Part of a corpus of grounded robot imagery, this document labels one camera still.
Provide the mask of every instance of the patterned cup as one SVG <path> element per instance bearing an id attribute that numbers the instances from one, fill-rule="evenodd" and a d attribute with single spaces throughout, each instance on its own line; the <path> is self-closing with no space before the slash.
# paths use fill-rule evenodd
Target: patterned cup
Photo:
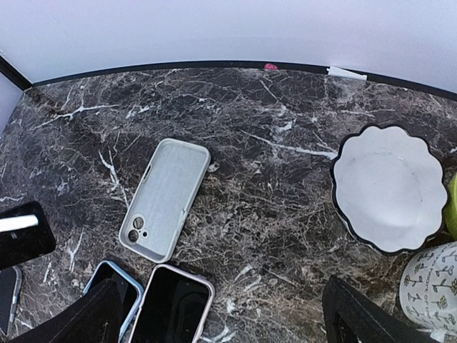
<path id="1" fill-rule="evenodd" d="M 400 303 L 413 322 L 457 336 L 457 242 L 413 257 L 401 277 Z"/>

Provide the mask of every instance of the black edge trim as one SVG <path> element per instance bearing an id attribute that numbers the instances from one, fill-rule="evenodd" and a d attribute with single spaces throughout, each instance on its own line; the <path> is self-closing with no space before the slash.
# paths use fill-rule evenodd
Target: black edge trim
<path id="1" fill-rule="evenodd" d="M 0 73 L 13 82 L 20 90 L 25 91 L 32 87 L 32 84 L 21 73 L 19 73 L 7 60 L 0 56 Z"/>
<path id="2" fill-rule="evenodd" d="M 265 64 L 272 63 L 279 69 L 307 71 L 315 74 L 327 74 L 327 66 L 316 66 L 312 64 L 298 64 L 298 63 L 281 63 L 272 61 L 186 61 L 186 62 L 171 62 L 171 63 L 157 63 L 157 64 L 142 64 L 139 66 L 123 66 L 120 68 L 103 69 L 98 71 L 90 71 L 86 73 L 74 74 L 69 76 L 58 77 L 40 81 L 34 86 L 43 86 L 45 84 L 53 84 L 61 81 L 68 81 L 73 79 L 80 79 L 83 77 L 99 76 L 106 74 L 124 73 L 127 71 L 146 71 L 146 70 L 159 70 L 159 69 L 183 69 L 183 68 L 255 68 L 263 69 Z M 442 98 L 457 101 L 457 94 L 451 91 L 444 91 L 442 89 L 426 86 L 417 82 L 396 79 L 394 77 L 382 76 L 378 74 L 366 73 L 364 71 L 351 70 L 355 73 L 367 76 L 368 81 L 374 81 L 382 84 L 390 84 L 403 88 L 412 89 L 414 91 L 422 91 L 432 95 L 440 96 Z"/>
<path id="3" fill-rule="evenodd" d="M 442 175 L 441 175 L 441 183 L 442 185 L 444 186 L 444 189 L 446 190 L 446 193 L 447 193 L 447 200 L 446 200 L 446 203 L 444 204 L 443 208 L 441 209 L 441 225 L 440 227 L 436 230 L 436 232 L 428 235 L 424 240 L 423 240 L 423 243 L 422 245 L 417 248 L 417 249 L 400 249 L 400 250 L 397 250 L 396 252 L 385 252 L 384 250 L 380 249 L 378 246 L 376 246 L 376 244 L 374 244 L 373 242 L 370 242 L 370 241 L 367 241 L 363 238 L 361 238 L 359 235 L 357 235 L 357 233 L 354 231 L 353 227 L 352 227 L 352 224 L 351 222 L 349 221 L 348 217 L 343 213 L 343 210 L 340 208 L 340 206 L 338 205 L 338 202 L 336 201 L 336 178 L 335 178 L 335 173 L 333 171 L 334 167 L 335 167 L 335 164 L 336 162 L 341 158 L 341 154 L 343 153 L 343 147 L 344 147 L 344 144 L 352 137 L 356 137 L 356 136 L 360 136 L 362 135 L 362 133 L 369 127 L 377 127 L 378 129 L 387 129 L 388 127 L 393 127 L 393 126 L 397 126 L 399 127 L 400 129 L 404 130 L 406 132 L 406 134 L 410 137 L 413 137 L 413 138 L 419 138 L 421 140 L 424 141 L 424 143 L 426 144 L 427 146 L 427 150 L 428 150 L 428 153 L 433 156 L 437 161 L 438 163 L 440 164 L 441 166 L 441 170 L 442 170 Z M 342 220 L 344 221 L 344 224 L 346 224 L 346 226 L 348 227 L 350 233 L 355 237 L 357 238 L 357 240 L 359 240 L 360 242 L 364 243 L 364 244 L 367 244 L 369 245 L 371 248 L 375 249 L 376 251 L 382 253 L 382 255 L 385 255 L 385 256 L 396 256 L 398 254 L 401 254 L 403 252 L 418 252 L 420 249 L 423 248 L 423 246 L 425 245 L 425 243 L 431 239 L 432 237 L 436 236 L 438 234 L 438 232 L 440 231 L 441 228 L 443 228 L 443 225 L 444 225 L 444 214 L 443 214 L 443 210 L 444 210 L 444 207 L 446 207 L 447 203 L 449 202 L 449 199 L 450 199 L 450 194 L 449 194 L 449 190 L 448 190 L 448 187 L 446 187 L 444 185 L 444 167 L 443 167 L 443 164 L 441 163 L 441 161 L 436 158 L 435 155 L 433 155 L 431 153 L 431 150 L 430 150 L 430 144 L 428 144 L 428 142 L 423 138 L 423 137 L 420 137 L 420 136 L 412 136 L 407 129 L 405 129 L 402 125 L 398 125 L 398 124 L 389 124 L 389 125 L 385 125 L 385 126 L 380 126 L 380 125 L 377 125 L 377 124 L 367 124 L 365 125 L 362 130 L 360 130 L 359 133 L 357 134 L 348 134 L 347 136 L 345 136 L 342 140 L 341 140 L 341 143 L 340 143 L 340 147 L 338 149 L 338 156 L 332 161 L 331 163 L 331 167 L 330 167 L 330 175 L 331 175 L 331 181 L 332 181 L 332 194 L 331 194 L 331 200 L 333 202 L 333 206 L 335 207 L 335 210 L 338 212 L 338 215 L 340 216 L 340 218 L 342 218 Z"/>

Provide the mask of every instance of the phone screen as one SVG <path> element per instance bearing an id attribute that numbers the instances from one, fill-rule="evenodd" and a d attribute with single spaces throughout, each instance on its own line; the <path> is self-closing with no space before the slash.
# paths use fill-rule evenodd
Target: phone screen
<path id="1" fill-rule="evenodd" d="M 122 322 L 124 322 L 129 315 L 129 312 L 135 304 L 136 298 L 138 297 L 138 291 L 131 285 L 130 282 L 125 280 L 122 275 L 116 272 L 107 263 L 103 263 L 96 271 L 94 278 L 92 279 L 90 289 L 93 289 L 97 284 L 106 280 L 112 279 L 116 282 L 119 295 L 121 296 L 122 302 Z"/>
<path id="2" fill-rule="evenodd" d="M 38 202 L 29 202 L 0 213 L 0 219 L 28 214 L 36 216 L 38 225 L 25 229 L 0 232 L 0 270 L 35 259 L 55 250 L 56 240 Z"/>
<path id="3" fill-rule="evenodd" d="M 14 296 L 17 295 L 18 278 L 14 268 L 0 271 L 0 331 L 8 334 L 11 316 L 14 316 Z"/>
<path id="4" fill-rule="evenodd" d="M 158 268 L 131 343 L 191 343 L 209 297 L 204 284 L 166 267 Z"/>

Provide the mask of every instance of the black phone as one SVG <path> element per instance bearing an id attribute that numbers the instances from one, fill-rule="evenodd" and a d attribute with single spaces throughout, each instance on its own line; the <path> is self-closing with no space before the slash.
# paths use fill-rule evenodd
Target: black phone
<path id="1" fill-rule="evenodd" d="M 89 280 L 83 293 L 86 294 L 106 279 L 116 282 L 117 290 L 122 301 L 122 326 L 119 330 L 119 339 L 123 337 L 130 322 L 134 318 L 143 297 L 143 287 L 130 275 L 112 261 L 102 261 Z"/>
<path id="2" fill-rule="evenodd" d="M 6 336 L 13 324 L 21 283 L 22 273 L 18 267 L 0 271 L 0 332 Z"/>
<path id="3" fill-rule="evenodd" d="M 196 342 L 213 298 L 214 288 L 204 278 L 158 265 L 149 279 L 129 342 Z"/>
<path id="4" fill-rule="evenodd" d="M 35 216 L 36 223 L 2 230 L 1 219 Z M 38 202 L 29 202 L 0 213 L 0 270 L 53 252 L 56 240 Z"/>

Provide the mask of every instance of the marble countertop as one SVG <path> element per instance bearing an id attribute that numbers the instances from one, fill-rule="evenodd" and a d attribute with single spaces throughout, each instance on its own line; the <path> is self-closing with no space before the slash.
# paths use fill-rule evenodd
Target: marble countertop
<path id="1" fill-rule="evenodd" d="M 103 259 L 146 284 L 154 264 L 117 234 L 166 137 L 212 155 L 171 260 L 216 288 L 203 342 L 325 342 L 331 274 L 401 317 L 411 255 L 384 257 L 348 234 L 331 202 L 331 159 L 345 135 L 397 123 L 429 141 L 447 181 L 456 117 L 451 100 L 299 71 L 143 71 L 30 89 L 0 139 L 0 210 L 38 200 L 58 245 L 21 267 L 15 334 L 78 299 Z"/>

